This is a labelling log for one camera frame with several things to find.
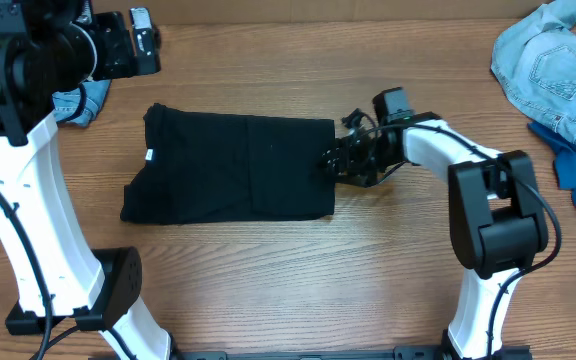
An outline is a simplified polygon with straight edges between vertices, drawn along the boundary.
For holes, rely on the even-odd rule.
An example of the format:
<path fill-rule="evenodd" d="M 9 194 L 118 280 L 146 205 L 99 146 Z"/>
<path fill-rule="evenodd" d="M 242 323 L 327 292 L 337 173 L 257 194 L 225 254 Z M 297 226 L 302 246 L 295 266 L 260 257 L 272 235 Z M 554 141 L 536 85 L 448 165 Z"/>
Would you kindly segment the black t-shirt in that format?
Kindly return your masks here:
<path fill-rule="evenodd" d="M 335 180 L 319 168 L 329 119 L 176 110 L 144 116 L 147 154 L 124 187 L 120 218 L 148 225 L 303 221 L 333 214 Z"/>

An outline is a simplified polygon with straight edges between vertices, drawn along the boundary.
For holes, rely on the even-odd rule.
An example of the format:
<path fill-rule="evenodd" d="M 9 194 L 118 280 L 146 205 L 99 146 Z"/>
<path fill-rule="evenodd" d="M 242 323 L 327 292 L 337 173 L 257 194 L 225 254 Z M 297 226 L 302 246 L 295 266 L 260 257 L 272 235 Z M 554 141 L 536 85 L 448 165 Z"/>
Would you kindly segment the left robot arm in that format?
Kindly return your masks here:
<path fill-rule="evenodd" d="M 92 249 L 64 180 L 52 97 L 92 80 L 157 73 L 160 38 L 149 11 L 97 13 L 88 1 L 0 1 L 0 241 L 18 300 L 14 336 L 70 318 L 97 332 L 120 359 L 175 359 L 173 337 L 141 296 L 133 247 Z"/>

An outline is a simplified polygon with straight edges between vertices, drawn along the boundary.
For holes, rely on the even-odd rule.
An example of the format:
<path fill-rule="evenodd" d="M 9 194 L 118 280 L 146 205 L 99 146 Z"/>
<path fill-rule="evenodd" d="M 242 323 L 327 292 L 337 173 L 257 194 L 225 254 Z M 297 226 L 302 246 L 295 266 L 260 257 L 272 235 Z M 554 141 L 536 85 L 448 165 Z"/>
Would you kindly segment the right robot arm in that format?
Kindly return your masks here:
<path fill-rule="evenodd" d="M 503 323 L 519 279 L 548 245 L 545 212 L 529 156 L 500 152 L 453 130 L 433 112 L 416 113 L 401 87 L 343 118 L 348 133 L 318 164 L 339 183 L 376 186 L 409 163 L 448 186 L 451 246 L 464 268 L 457 310 L 438 345 L 397 346 L 395 359 L 529 359 L 527 346 L 506 346 Z M 372 126 L 362 122 L 369 119 Z"/>

